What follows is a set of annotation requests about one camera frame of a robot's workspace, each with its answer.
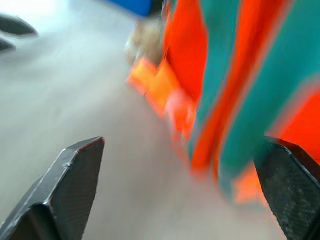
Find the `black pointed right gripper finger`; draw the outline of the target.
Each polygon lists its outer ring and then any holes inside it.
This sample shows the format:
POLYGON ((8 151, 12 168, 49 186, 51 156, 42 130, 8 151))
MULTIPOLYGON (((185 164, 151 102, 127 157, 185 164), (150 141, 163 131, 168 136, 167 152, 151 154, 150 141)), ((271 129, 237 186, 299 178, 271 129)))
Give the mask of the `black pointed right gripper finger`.
POLYGON ((25 20, 18 16, 0 16, 0 35, 12 37, 31 37, 37 36, 38 31, 25 20))
POLYGON ((3 55, 10 51, 14 51, 15 49, 16 49, 16 46, 13 43, 3 38, 0 38, 0 55, 3 55))

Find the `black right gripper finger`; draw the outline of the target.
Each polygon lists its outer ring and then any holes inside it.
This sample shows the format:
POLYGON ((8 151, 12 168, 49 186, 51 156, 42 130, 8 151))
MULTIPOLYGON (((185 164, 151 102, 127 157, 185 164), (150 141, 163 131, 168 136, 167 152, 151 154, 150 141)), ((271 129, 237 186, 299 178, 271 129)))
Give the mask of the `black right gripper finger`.
POLYGON ((263 195, 288 240, 320 238, 320 166, 299 145, 266 137, 254 162, 263 195))
POLYGON ((64 148, 0 227, 2 240, 80 240, 97 192, 105 140, 64 148))

